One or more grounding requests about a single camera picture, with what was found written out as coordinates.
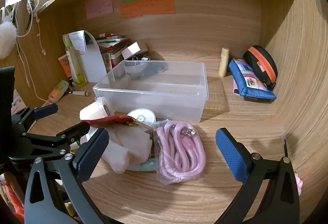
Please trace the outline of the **red pouch gold tie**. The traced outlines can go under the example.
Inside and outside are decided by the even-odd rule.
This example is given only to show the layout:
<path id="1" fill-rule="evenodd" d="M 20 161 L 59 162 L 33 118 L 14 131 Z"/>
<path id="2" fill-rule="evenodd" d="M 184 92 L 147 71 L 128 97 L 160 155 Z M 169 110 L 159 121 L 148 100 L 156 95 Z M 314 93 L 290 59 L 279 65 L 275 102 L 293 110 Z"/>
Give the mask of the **red pouch gold tie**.
<path id="1" fill-rule="evenodd" d="M 103 118 L 98 118 L 95 120 L 84 120 L 84 122 L 88 123 L 92 127 L 106 127 L 110 125 L 129 125 L 134 122 L 134 118 L 123 115 L 123 116 L 106 116 Z"/>

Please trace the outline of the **white cloth pouch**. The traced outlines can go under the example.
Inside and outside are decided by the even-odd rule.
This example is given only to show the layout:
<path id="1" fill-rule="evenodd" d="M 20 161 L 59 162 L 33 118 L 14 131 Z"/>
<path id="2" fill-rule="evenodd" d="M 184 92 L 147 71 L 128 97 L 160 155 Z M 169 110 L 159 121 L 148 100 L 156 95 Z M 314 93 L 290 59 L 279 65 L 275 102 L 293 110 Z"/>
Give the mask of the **white cloth pouch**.
<path id="1" fill-rule="evenodd" d="M 152 140 L 142 128 L 117 124 L 106 130 L 109 143 L 102 157 L 115 173 L 122 174 L 129 165 L 147 161 Z"/>

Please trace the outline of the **round white plastic container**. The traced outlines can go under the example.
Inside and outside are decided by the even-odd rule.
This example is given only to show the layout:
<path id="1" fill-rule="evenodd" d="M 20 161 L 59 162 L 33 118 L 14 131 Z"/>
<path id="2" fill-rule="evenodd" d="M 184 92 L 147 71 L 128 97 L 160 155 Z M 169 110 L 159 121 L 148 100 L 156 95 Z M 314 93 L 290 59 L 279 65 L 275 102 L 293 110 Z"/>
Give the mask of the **round white plastic container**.
<path id="1" fill-rule="evenodd" d="M 149 127 L 152 127 L 156 122 L 155 113 L 145 108 L 134 109 L 130 111 L 127 115 Z"/>

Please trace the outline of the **mint green tube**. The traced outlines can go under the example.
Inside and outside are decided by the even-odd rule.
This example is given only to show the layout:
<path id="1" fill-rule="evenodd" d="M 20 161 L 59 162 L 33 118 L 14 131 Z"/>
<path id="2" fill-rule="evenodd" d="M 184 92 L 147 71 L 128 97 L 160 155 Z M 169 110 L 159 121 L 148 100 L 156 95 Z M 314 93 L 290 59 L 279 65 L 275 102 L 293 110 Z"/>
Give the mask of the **mint green tube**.
<path id="1" fill-rule="evenodd" d="M 157 171 L 159 167 L 157 158 L 149 158 L 140 164 L 130 164 L 127 167 L 129 171 L 152 172 Z"/>

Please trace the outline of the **orange green tube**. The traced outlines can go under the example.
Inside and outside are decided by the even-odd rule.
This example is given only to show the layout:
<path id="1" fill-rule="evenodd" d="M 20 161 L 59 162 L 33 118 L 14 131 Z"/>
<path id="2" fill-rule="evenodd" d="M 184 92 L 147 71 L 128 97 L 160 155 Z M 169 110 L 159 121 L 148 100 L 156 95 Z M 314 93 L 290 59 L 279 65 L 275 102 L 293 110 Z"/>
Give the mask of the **orange green tube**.
<path id="1" fill-rule="evenodd" d="M 67 81 L 64 81 L 64 80 L 60 81 L 54 87 L 54 89 L 50 92 L 48 99 L 43 104 L 43 106 L 48 106 L 53 103 L 57 103 L 62 98 L 62 96 L 65 94 L 68 87 L 69 87 L 69 83 Z"/>

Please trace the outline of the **yellow green spray bottle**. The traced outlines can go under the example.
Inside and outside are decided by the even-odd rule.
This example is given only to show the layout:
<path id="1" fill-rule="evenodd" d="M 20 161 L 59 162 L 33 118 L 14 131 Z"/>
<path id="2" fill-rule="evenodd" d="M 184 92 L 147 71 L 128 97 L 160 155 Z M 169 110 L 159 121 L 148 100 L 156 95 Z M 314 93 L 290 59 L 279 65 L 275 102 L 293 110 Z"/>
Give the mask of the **yellow green spray bottle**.
<path id="1" fill-rule="evenodd" d="M 69 38 L 69 34 L 63 35 L 63 42 L 65 44 L 65 50 L 68 57 L 73 82 L 78 88 L 84 87 L 87 81 L 80 67 L 78 56 Z"/>

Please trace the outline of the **white fluffy pompom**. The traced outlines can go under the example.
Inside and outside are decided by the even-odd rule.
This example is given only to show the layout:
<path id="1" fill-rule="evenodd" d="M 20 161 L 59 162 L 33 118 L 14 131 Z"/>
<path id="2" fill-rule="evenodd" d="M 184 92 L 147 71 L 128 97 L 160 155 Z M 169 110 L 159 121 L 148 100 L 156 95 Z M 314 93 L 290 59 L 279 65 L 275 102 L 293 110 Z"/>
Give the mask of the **white fluffy pompom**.
<path id="1" fill-rule="evenodd" d="M 13 50 L 17 37 L 17 29 L 12 22 L 4 22 L 0 26 L 0 59 L 5 59 Z"/>

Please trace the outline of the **white arched paper holder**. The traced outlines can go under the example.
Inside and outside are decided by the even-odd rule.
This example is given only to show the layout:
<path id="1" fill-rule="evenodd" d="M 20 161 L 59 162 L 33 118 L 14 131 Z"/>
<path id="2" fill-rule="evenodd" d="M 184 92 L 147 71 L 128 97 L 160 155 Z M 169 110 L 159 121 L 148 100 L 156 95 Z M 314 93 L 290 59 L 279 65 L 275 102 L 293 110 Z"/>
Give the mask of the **white arched paper holder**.
<path id="1" fill-rule="evenodd" d="M 69 39 L 77 56 L 82 71 L 88 82 L 98 82 L 107 74 L 107 70 L 100 52 L 99 46 L 92 36 L 86 30 L 69 33 Z"/>

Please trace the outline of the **stack of books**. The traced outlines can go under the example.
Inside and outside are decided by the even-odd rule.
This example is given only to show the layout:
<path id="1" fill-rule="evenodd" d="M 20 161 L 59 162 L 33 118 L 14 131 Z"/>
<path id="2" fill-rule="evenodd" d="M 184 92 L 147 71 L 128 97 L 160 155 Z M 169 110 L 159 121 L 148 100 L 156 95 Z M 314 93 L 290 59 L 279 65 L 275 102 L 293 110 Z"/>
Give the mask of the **stack of books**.
<path id="1" fill-rule="evenodd" d="M 122 51 L 129 45 L 130 39 L 121 35 L 111 34 L 96 38 L 106 71 L 109 72 L 123 60 Z"/>

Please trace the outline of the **blue patchwork pouch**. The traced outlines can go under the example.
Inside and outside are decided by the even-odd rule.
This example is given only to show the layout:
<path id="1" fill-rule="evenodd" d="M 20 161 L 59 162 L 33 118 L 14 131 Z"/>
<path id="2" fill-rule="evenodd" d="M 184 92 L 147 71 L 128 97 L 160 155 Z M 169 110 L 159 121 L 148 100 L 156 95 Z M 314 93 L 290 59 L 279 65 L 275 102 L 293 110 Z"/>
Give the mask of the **blue patchwork pouch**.
<path id="1" fill-rule="evenodd" d="M 243 59 L 229 59 L 228 68 L 237 83 L 239 96 L 252 99 L 276 99 L 276 95 L 257 78 Z"/>

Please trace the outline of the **pink phone under pouch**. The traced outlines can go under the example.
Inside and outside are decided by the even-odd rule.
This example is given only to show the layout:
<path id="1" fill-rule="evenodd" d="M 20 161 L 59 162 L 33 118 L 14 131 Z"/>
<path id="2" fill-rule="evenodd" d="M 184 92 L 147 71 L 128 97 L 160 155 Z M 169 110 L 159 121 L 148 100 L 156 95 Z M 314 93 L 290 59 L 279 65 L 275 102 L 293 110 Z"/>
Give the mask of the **pink phone under pouch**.
<path id="1" fill-rule="evenodd" d="M 238 86 L 237 86 L 237 83 L 236 83 L 235 80 L 233 80 L 233 93 L 235 95 L 240 95 L 239 90 L 238 90 Z"/>

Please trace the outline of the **pink sticky note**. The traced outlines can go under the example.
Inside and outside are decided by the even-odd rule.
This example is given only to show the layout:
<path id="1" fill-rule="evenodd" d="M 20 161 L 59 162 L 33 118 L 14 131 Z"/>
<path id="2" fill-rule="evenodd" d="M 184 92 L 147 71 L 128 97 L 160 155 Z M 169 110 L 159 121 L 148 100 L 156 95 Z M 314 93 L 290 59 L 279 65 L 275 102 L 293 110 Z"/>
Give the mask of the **pink sticky note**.
<path id="1" fill-rule="evenodd" d="M 85 2 L 86 19 L 93 19 L 114 12 L 112 0 L 89 0 Z"/>

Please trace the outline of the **black orange zip case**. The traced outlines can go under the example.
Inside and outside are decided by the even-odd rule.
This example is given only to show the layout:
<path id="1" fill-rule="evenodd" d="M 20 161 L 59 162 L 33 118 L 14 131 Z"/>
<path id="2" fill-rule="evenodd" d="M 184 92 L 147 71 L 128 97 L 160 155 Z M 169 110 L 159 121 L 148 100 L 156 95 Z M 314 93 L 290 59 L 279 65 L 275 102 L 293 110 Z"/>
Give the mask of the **black orange zip case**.
<path id="1" fill-rule="evenodd" d="M 273 90 L 278 77 L 278 70 L 269 52 L 262 46 L 253 45 L 244 53 L 243 59 L 250 65 L 257 78 Z"/>

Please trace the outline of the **cream lotion tube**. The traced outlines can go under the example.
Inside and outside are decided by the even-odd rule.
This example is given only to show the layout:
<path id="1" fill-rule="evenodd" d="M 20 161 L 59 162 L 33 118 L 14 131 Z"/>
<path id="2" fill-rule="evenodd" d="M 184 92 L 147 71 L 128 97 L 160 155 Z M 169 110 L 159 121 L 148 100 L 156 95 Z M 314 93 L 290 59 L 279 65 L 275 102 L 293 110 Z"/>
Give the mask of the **cream lotion tube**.
<path id="1" fill-rule="evenodd" d="M 228 48 L 222 48 L 221 49 L 221 61 L 220 61 L 220 67 L 219 67 L 219 77 L 225 77 L 227 66 L 229 62 L 229 53 L 230 50 Z"/>

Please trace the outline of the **orange sticky note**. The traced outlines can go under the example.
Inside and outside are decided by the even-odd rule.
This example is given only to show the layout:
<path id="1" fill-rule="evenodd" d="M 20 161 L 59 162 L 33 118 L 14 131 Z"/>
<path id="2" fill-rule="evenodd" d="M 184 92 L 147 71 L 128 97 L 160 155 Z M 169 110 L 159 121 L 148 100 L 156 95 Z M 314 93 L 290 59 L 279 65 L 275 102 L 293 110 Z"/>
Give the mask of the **orange sticky note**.
<path id="1" fill-rule="evenodd" d="M 176 14 L 175 0 L 138 0 L 120 4 L 120 17 L 123 19 L 164 14 Z"/>

